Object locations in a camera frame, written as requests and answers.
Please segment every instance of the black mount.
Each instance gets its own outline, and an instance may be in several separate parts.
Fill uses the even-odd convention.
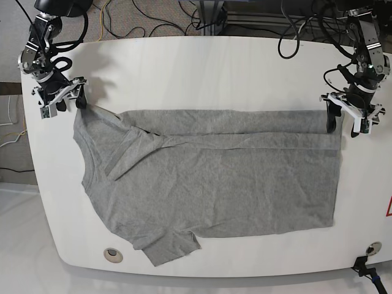
[[[359,277],[370,275],[372,278],[372,283],[377,288],[380,294],[388,294],[381,282],[380,276],[377,274],[375,268],[367,268],[365,263],[368,261],[367,256],[360,256],[355,260],[353,270],[358,272]]]

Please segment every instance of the gray fabric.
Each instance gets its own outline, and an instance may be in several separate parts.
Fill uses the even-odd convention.
[[[325,111],[79,110],[83,186],[107,228],[161,265],[195,236],[330,227],[342,120]]]

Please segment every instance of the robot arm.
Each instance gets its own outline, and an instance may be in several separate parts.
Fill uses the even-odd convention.
[[[390,62],[383,54],[376,27],[373,21],[372,12],[369,6],[358,7],[358,5],[372,4],[372,1],[340,0],[337,6],[348,10],[346,30],[349,37],[355,43],[355,53],[350,55],[339,44],[334,45],[346,57],[352,59],[351,64],[356,64],[356,73],[353,75],[347,66],[338,65],[337,70],[343,74],[349,88],[344,92],[332,92],[321,96],[320,100],[326,101],[328,121],[327,131],[331,133],[336,127],[336,118],[341,115],[343,108],[348,114],[354,117],[352,137],[359,133],[369,134],[372,125],[379,123],[379,114],[385,114],[382,105],[371,104],[372,98],[376,93],[379,83],[390,74]],[[322,16],[319,25],[322,31]]]
[[[84,92],[86,80],[77,77],[70,81],[62,74],[63,71],[71,68],[72,61],[65,57],[51,60],[58,53],[77,47],[86,35],[88,17],[84,13],[85,27],[77,41],[53,43],[53,39],[62,29],[60,16],[68,15],[73,5],[77,5],[73,0],[37,0],[34,7],[40,13],[30,27],[29,40],[18,58],[21,71],[31,75],[39,84],[32,90],[32,94],[37,97],[42,118],[51,118],[57,115],[57,111],[66,111],[64,99],[76,99],[78,108],[86,107]],[[66,66],[58,68],[56,65],[59,62],[65,62]]]

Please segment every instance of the t-shirt sleeve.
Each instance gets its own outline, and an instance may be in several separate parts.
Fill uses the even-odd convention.
[[[192,232],[167,232],[142,251],[154,266],[162,265],[200,249],[200,245]]]

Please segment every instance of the white table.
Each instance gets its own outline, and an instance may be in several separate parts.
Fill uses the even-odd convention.
[[[295,43],[284,42],[284,53]],[[160,37],[87,43],[68,54],[70,77],[89,80],[88,99],[115,113],[137,109],[325,109],[329,92],[322,74],[344,64],[333,46],[302,42],[291,60],[277,54],[276,39]],[[345,86],[338,73],[329,78]],[[334,226],[242,238],[198,238],[202,250],[153,267],[140,251],[111,234],[98,218],[81,179],[84,161],[73,141],[76,114],[41,120],[31,95],[35,81],[22,76],[32,158],[40,194],[60,257],[68,264],[125,273],[189,277],[246,277],[347,268],[374,241],[382,250],[370,263],[392,260],[392,83],[383,82],[374,101],[387,115],[371,135],[350,138],[346,116]],[[114,247],[124,260],[113,264],[103,251]]]

